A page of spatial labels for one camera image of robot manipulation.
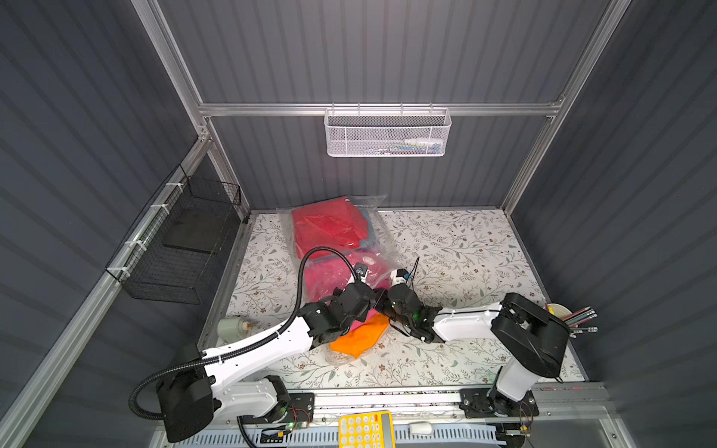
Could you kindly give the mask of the pink trousers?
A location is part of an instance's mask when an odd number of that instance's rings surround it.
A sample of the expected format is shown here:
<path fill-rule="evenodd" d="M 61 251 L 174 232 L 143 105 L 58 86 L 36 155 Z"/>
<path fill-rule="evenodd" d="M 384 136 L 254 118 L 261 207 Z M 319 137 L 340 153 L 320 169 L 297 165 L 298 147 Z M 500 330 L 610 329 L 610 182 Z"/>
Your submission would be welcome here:
<path fill-rule="evenodd" d="M 368 266 L 369 274 L 366 284 L 372 289 L 390 285 L 390 273 L 397 268 L 392 259 L 387 259 L 373 250 L 358 250 L 347 254 L 352 266 L 361 263 L 363 253 L 375 253 L 379 257 L 377 265 Z M 321 261 L 311 261 L 304 268 L 304 302 L 317 302 L 332 296 L 334 289 L 344 289 L 353 282 L 353 275 L 347 265 L 336 255 L 329 254 Z"/>

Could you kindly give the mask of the orange trousers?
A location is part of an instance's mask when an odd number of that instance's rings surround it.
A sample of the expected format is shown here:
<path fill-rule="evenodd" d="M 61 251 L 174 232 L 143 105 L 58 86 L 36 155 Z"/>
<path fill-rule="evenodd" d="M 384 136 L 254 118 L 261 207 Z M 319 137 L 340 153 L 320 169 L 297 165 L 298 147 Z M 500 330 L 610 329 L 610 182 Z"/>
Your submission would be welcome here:
<path fill-rule="evenodd" d="M 356 330 L 330 343 L 330 349 L 335 353 L 359 358 L 379 342 L 388 327 L 389 319 L 376 314 Z"/>

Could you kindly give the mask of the clear plastic vacuum bag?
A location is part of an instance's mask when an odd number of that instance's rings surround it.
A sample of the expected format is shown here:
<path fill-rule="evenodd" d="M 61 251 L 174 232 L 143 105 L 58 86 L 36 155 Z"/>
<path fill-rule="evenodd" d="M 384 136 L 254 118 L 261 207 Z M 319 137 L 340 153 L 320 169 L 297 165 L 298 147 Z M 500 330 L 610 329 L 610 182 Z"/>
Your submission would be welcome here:
<path fill-rule="evenodd" d="M 359 196 L 359 195 L 349 195 L 347 196 L 349 200 L 356 205 L 356 207 L 365 207 L 369 208 L 378 214 L 378 207 L 384 203 L 384 201 L 387 199 L 387 196 L 385 194 L 378 195 L 378 196 Z M 296 255 L 295 246 L 294 246 L 294 236 L 293 236 L 293 225 L 291 224 L 291 211 L 297 209 L 299 207 L 295 207 L 292 209 L 280 209 L 278 211 L 279 218 L 280 218 L 280 224 L 281 229 L 284 233 L 286 242 L 288 244 L 289 248 L 289 255 L 292 257 L 292 262 L 295 264 L 296 267 L 299 267 L 301 265 L 302 259 L 299 259 Z M 400 255 L 398 248 L 395 246 L 395 242 L 393 237 L 390 235 L 390 232 L 388 230 L 388 227 L 386 226 L 386 223 L 380 216 L 379 218 L 379 237 L 381 238 L 381 246 L 380 248 L 369 248 L 369 249 L 352 249 L 352 250 L 337 250 L 330 248 L 330 251 L 319 251 L 314 254 L 312 254 L 308 261 L 306 261 L 306 264 L 304 265 L 304 268 L 308 263 L 311 261 L 321 261 L 324 257 L 327 257 L 329 254 L 335 255 L 333 252 L 338 251 L 343 254 L 344 257 L 347 257 L 347 254 L 353 251 L 358 250 L 373 250 L 377 254 L 381 255 L 382 257 L 385 257 L 387 259 L 392 259 L 392 261 L 395 261 L 397 264 L 397 268 L 394 270 L 397 270 L 400 268 Z M 299 274 L 299 284 L 302 286 L 302 298 L 304 298 L 304 271 Z"/>

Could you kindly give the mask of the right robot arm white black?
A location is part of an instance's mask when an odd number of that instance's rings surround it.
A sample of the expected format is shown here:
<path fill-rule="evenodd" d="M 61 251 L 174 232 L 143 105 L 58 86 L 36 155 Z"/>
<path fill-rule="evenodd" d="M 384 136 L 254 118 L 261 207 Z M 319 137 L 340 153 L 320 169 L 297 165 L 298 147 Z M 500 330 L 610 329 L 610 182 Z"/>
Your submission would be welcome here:
<path fill-rule="evenodd" d="M 542 378 L 558 379 L 571 329 L 518 293 L 496 304 L 453 309 L 423 304 L 407 285 L 377 289 L 375 311 L 424 343 L 468 339 L 499 341 L 510 357 L 488 394 L 494 404 L 517 405 Z"/>

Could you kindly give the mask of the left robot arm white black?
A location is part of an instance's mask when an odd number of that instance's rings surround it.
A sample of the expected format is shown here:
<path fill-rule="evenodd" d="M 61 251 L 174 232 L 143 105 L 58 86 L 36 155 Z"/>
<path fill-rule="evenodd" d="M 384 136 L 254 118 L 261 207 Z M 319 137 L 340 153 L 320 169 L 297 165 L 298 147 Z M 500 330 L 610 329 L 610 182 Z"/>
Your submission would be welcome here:
<path fill-rule="evenodd" d="M 333 343 L 363 322 L 384 289 L 351 283 L 334 295 L 302 305 L 284 323 L 241 343 L 215 347 L 205 354 L 190 351 L 188 361 L 167 369 L 156 387 L 161 420 L 169 442 L 196 435 L 217 416 L 234 414 L 278 419 L 289 407 L 281 380 L 268 376 L 243 380 L 267 366 Z"/>

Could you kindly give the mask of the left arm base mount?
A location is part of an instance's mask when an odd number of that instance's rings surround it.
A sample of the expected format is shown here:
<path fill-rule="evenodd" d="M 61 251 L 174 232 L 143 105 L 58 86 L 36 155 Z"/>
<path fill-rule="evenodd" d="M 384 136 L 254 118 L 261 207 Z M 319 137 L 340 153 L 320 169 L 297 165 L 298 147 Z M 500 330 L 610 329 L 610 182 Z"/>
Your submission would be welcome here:
<path fill-rule="evenodd" d="M 236 412 L 243 424 L 283 424 L 287 427 L 307 427 L 314 419 L 316 395 L 310 392 L 289 392 L 283 380 L 268 375 L 252 383 L 241 383 Z"/>

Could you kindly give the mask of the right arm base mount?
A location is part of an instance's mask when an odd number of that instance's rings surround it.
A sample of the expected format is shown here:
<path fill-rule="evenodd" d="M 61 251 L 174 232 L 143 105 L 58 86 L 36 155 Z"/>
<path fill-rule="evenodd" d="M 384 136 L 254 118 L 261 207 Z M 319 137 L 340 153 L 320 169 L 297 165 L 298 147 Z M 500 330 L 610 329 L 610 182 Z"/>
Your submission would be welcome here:
<path fill-rule="evenodd" d="M 459 408 L 467 418 L 536 417 L 540 415 L 531 390 L 518 401 L 512 401 L 494 388 L 461 388 Z"/>

